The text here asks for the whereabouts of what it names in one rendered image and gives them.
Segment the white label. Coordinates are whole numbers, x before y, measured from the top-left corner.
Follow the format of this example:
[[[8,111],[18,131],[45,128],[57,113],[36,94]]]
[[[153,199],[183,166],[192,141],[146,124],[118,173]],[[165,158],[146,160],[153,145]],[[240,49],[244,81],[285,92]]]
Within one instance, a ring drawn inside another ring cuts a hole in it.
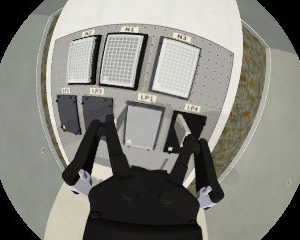
[[[82,37],[94,35],[95,30],[96,30],[96,29],[83,32]]]
[[[138,33],[139,27],[122,27],[120,32]]]
[[[90,94],[104,95],[104,88],[90,88]]]
[[[142,94],[139,93],[138,94],[138,100],[142,100],[142,101],[148,101],[148,102],[156,102],[156,97],[154,95],[148,95],[148,94]]]
[[[196,105],[192,105],[192,104],[187,104],[186,103],[184,110],[199,112],[200,108],[201,108],[201,106],[196,106]]]
[[[62,93],[71,93],[70,88],[62,88]]]
[[[190,41],[191,41],[191,37],[183,35],[183,34],[179,34],[179,33],[176,33],[176,32],[173,32],[173,37],[172,38],[179,39],[179,40],[182,40],[182,41],[185,41],[185,42],[188,42],[188,43],[190,43]]]

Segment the cream button panel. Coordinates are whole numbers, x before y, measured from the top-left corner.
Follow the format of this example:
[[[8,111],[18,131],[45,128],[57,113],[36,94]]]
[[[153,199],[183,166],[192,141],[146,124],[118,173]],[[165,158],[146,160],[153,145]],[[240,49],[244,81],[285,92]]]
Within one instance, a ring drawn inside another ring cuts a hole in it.
[[[163,163],[162,167],[159,170],[163,169],[167,161],[168,159],[165,160],[165,162]],[[102,181],[111,177],[112,175],[113,174],[112,174],[110,160],[95,156],[91,176],[96,177],[97,180]]]

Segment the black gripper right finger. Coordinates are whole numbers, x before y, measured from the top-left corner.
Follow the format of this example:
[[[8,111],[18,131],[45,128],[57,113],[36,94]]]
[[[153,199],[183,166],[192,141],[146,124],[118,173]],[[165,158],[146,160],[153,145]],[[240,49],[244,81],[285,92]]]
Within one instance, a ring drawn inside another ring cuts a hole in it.
[[[199,210],[207,210],[224,198],[224,192],[217,180],[208,142],[204,138],[195,139],[181,114],[177,115],[174,128],[182,149],[158,199],[166,205],[177,199],[188,169],[191,153],[194,151],[195,197],[200,204]]]

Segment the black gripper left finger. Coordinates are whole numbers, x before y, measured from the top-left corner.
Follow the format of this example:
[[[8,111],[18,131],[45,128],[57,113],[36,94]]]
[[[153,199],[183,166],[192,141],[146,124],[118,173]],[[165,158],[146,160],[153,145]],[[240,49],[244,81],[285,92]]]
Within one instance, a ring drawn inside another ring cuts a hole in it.
[[[138,198],[140,188],[123,153],[118,131],[126,118],[127,104],[122,104],[105,122],[94,119],[90,123],[72,162],[62,173],[62,178],[74,194],[88,199],[92,188],[91,173],[101,136],[106,136],[112,173],[115,174],[122,197],[127,201]],[[113,169],[114,168],[114,169]]]

